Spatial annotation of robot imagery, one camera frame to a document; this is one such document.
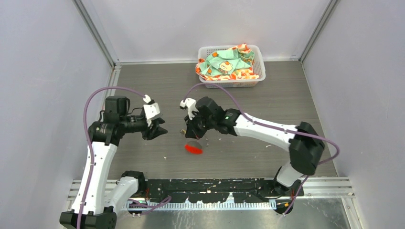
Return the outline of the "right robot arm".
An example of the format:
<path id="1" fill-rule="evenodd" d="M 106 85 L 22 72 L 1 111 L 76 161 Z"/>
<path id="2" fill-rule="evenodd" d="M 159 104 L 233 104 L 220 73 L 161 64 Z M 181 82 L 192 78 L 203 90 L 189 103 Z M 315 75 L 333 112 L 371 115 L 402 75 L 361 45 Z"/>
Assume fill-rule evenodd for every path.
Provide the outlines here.
<path id="1" fill-rule="evenodd" d="M 286 195 L 301 176 L 314 175 L 325 144 L 317 139 L 311 124 L 282 125 L 243 114 L 238 109 L 224 110 L 213 99 L 205 96 L 198 101 L 187 98 L 180 102 L 187 110 L 186 138 L 200 139 L 214 129 L 223 135 L 258 139 L 289 153 L 289 161 L 281 166 L 273 180 L 273 191 Z"/>

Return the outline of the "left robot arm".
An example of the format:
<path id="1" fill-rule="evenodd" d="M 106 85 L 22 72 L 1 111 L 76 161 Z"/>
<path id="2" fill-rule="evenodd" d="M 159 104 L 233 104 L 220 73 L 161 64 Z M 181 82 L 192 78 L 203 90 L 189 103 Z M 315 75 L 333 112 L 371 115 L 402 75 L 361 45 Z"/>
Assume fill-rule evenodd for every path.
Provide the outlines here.
<path id="1" fill-rule="evenodd" d="M 112 191 L 106 193 L 108 173 L 119 142 L 125 134 L 141 133 L 145 140 L 152 140 L 168 131 L 162 127 L 159 104 L 149 96 L 139 115 L 129 109 L 130 100 L 125 96 L 109 96 L 100 120 L 88 128 L 91 145 L 82 182 L 71 210 L 62 212 L 60 224 L 67 229 L 113 229 L 117 217 L 133 195 L 136 198 L 146 193 L 144 174 L 126 171 Z"/>

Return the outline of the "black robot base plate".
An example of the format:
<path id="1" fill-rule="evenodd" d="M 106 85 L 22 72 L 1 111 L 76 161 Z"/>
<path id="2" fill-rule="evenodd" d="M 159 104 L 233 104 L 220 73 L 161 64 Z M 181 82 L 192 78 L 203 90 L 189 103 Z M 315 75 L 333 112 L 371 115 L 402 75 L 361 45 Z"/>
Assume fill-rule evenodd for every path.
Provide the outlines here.
<path id="1" fill-rule="evenodd" d="M 170 203 L 224 203 L 233 198 L 235 203 L 264 203 L 270 199 L 291 199 L 298 191 L 301 181 L 297 180 L 287 191 L 274 187 L 275 182 L 265 178 L 224 178 L 224 179 L 149 179 L 142 185 L 137 197 L 161 202 L 167 196 Z"/>

